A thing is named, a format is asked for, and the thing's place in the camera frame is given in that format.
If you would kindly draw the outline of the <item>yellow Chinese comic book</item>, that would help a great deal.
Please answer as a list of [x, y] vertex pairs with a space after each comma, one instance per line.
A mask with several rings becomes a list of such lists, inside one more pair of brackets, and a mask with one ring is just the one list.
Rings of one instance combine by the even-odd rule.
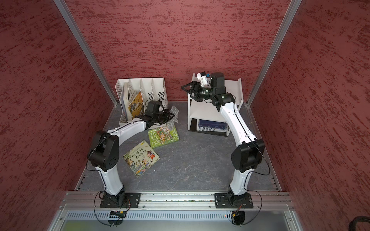
[[142, 114], [144, 103], [141, 92], [138, 92], [136, 96], [130, 101], [128, 109], [131, 114], [131, 118], [137, 118]]

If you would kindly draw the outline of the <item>white perforated magazine file rack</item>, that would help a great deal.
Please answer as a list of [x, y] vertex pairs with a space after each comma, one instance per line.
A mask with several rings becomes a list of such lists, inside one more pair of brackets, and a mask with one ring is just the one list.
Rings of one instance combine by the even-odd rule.
[[121, 107], [120, 125], [142, 115], [150, 101], [161, 101], [168, 107], [164, 78], [119, 79], [115, 89]]

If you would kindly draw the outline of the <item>aluminium corner post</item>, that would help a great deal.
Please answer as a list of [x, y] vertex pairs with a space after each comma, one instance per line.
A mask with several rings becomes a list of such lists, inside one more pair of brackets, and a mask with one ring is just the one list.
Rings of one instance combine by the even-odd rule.
[[93, 52], [91, 51], [87, 41], [85, 40], [81, 30], [79, 29], [75, 19], [72, 16], [67, 4], [65, 1], [62, 0], [54, 0], [55, 5], [57, 6], [59, 12], [61, 13], [64, 21], [66, 22], [67, 26], [69, 27], [70, 31], [72, 32], [74, 38], [76, 39], [77, 43], [79, 44], [80, 48], [82, 49], [85, 57], [87, 58], [88, 62], [90, 63], [91, 67], [93, 68], [95, 74], [97, 75], [100, 83], [102, 84], [103, 88], [105, 89], [106, 93], [108, 94], [109, 98], [113, 102], [114, 106], [118, 105], [118, 98], [115, 95], [114, 91], [112, 90], [110, 84], [106, 76], [103, 73], [103, 70], [99, 66]]
[[258, 90], [260, 89], [262, 83], [263, 83], [263, 80], [277, 54], [277, 51], [279, 50], [282, 42], [283, 42], [283, 39], [296, 15], [296, 12], [300, 6], [300, 4], [302, 3], [302, 0], [291, 0], [290, 1], [290, 4], [288, 6], [288, 9], [283, 17], [283, 20], [278, 28], [278, 31], [276, 33], [276, 36], [273, 40], [273, 43], [269, 49], [269, 52], [267, 54], [267, 57], [265, 59], [265, 62], [264, 64], [262, 65], [262, 68], [261, 68], [261, 71], [257, 77], [257, 80], [251, 90], [251, 93], [247, 99], [247, 106], [248, 107], [251, 107], [252, 105], [252, 102], [254, 100], [254, 98], [256, 97], [257, 95], [257, 92]]

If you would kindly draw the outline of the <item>left aluminium corner post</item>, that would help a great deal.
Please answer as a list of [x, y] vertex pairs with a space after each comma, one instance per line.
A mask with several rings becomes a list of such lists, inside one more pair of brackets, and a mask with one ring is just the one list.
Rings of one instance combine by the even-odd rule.
[[97, 75], [100, 83], [102, 84], [103, 88], [105, 89], [106, 93], [108, 94], [109, 98], [113, 102], [114, 106], [118, 105], [118, 98], [115, 95], [114, 91], [112, 90], [110, 84], [106, 76], [103, 73], [103, 70], [99, 66], [93, 52], [91, 51], [87, 41], [85, 40], [81, 30], [79, 29], [75, 19], [72, 16], [67, 4], [65, 1], [62, 0], [54, 0], [55, 5], [57, 6], [59, 12], [61, 13], [64, 21], [66, 22], [67, 26], [69, 27], [70, 31], [72, 32], [74, 38], [76, 39], [77, 43], [79, 44], [80, 48], [82, 49], [85, 57], [87, 58], [88, 62], [90, 63], [91, 67], [93, 68], [95, 74]]

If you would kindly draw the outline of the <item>blue white magazines stack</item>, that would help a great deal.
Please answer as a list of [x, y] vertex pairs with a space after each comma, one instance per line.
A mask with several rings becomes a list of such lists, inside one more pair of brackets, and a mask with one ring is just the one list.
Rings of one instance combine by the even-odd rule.
[[128, 112], [127, 112], [128, 111], [128, 109], [127, 109], [128, 97], [129, 97], [128, 83], [125, 82], [124, 85], [123, 85], [122, 94], [121, 94], [121, 104], [122, 104], [122, 108], [123, 108], [123, 113], [125, 115], [125, 122], [129, 121]]

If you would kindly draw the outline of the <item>colourful Chinese picture book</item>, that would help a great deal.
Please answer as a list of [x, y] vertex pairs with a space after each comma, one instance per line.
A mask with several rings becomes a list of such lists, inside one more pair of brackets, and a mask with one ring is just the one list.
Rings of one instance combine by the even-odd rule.
[[160, 159], [145, 140], [126, 153], [123, 158], [136, 176], [141, 176]]

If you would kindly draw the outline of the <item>blue book under shelf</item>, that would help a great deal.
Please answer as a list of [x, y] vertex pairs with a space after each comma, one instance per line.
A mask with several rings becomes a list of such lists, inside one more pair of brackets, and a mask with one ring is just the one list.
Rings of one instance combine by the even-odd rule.
[[227, 123], [198, 119], [197, 131], [227, 132], [227, 130]]

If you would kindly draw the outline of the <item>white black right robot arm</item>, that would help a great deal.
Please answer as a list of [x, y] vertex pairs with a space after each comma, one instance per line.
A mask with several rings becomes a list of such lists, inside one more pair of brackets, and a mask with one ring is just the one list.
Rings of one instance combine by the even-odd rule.
[[211, 102], [228, 124], [236, 149], [231, 154], [234, 175], [225, 194], [225, 204], [232, 208], [250, 204], [247, 185], [257, 166], [262, 162], [265, 143], [251, 132], [242, 119], [236, 104], [236, 97], [227, 92], [223, 73], [193, 75], [193, 80], [181, 87], [189, 98], [196, 102]]

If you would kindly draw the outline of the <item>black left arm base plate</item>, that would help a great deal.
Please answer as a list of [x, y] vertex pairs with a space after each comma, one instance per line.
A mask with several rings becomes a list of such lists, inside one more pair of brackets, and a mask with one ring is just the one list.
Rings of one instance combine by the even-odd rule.
[[100, 208], [138, 208], [140, 198], [140, 193], [110, 195], [107, 192], [104, 192]]

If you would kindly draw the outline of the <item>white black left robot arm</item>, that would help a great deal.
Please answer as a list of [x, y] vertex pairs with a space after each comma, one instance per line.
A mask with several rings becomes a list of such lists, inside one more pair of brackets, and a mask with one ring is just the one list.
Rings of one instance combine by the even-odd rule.
[[87, 159], [102, 179], [105, 202], [116, 208], [121, 208], [128, 202], [117, 170], [119, 146], [134, 135], [164, 125], [174, 117], [174, 113], [164, 108], [161, 101], [149, 101], [144, 114], [138, 118], [118, 128], [96, 132]]

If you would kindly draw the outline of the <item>right aluminium corner post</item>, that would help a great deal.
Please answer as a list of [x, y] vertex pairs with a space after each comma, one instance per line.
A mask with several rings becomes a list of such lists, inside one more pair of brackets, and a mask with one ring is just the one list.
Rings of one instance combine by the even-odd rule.
[[257, 80], [251, 90], [251, 93], [247, 99], [247, 106], [248, 107], [251, 107], [252, 105], [252, 102], [254, 100], [254, 98], [256, 97], [257, 95], [257, 92], [258, 90], [260, 89], [262, 83], [263, 83], [263, 80], [277, 54], [277, 51], [279, 50], [282, 42], [283, 42], [283, 39], [296, 15], [296, 12], [300, 6], [300, 4], [302, 3], [302, 0], [291, 0], [290, 1], [290, 4], [288, 6], [288, 9], [283, 17], [283, 20], [278, 28], [278, 31], [276, 33], [276, 36], [273, 40], [273, 43], [269, 49], [269, 52], [267, 54], [267, 57], [265, 59], [265, 62], [264, 64], [262, 65], [262, 68], [261, 68], [261, 71], [257, 77]]

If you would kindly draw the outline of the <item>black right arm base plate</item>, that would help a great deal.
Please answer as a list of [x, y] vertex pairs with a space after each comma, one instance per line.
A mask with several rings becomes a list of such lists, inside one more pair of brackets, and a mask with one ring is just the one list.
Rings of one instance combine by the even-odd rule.
[[214, 201], [216, 208], [253, 208], [253, 202], [249, 193], [234, 195], [231, 191], [227, 193], [215, 193]]

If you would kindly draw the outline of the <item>white two-tier bookshelf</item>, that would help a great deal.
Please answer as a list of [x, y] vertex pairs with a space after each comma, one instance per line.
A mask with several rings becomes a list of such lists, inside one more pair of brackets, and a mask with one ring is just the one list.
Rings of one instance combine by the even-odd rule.
[[[239, 78], [238, 80], [225, 80], [225, 87], [227, 92], [235, 96], [236, 105], [238, 107], [238, 110], [240, 110], [244, 103], [242, 79]], [[226, 131], [221, 131], [217, 129], [201, 130], [199, 127], [200, 120], [226, 123], [224, 117], [217, 111], [217, 108], [213, 106], [211, 103], [207, 103], [206, 101], [196, 102], [191, 98], [190, 95], [188, 95], [188, 130], [211, 135], [226, 137], [229, 136], [230, 134], [229, 127], [226, 127]]]

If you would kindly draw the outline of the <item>green Treehouse book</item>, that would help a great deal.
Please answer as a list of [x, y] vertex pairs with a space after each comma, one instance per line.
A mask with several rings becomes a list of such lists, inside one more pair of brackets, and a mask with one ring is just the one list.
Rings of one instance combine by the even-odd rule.
[[150, 146], [157, 148], [173, 142], [179, 141], [179, 135], [175, 126], [163, 126], [148, 131]]

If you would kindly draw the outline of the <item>grey knitted cloth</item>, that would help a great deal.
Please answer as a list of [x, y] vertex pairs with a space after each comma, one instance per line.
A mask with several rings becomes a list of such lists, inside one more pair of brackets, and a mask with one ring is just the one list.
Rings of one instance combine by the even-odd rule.
[[178, 123], [179, 110], [175, 106], [172, 106], [170, 109], [170, 113], [172, 117], [166, 123], [166, 125], [169, 128], [169, 130], [173, 130], [175, 128], [175, 123]]

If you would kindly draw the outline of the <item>aluminium front rail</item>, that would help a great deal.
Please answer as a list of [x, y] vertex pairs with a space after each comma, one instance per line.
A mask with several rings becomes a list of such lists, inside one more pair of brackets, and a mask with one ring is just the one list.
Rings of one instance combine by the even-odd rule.
[[295, 206], [288, 192], [251, 192], [242, 206], [231, 207], [225, 196], [213, 191], [203, 192], [141, 192], [129, 195], [129, 202], [122, 207], [114, 206], [96, 191], [67, 192], [60, 210], [237, 210], [247, 211], [294, 211]]

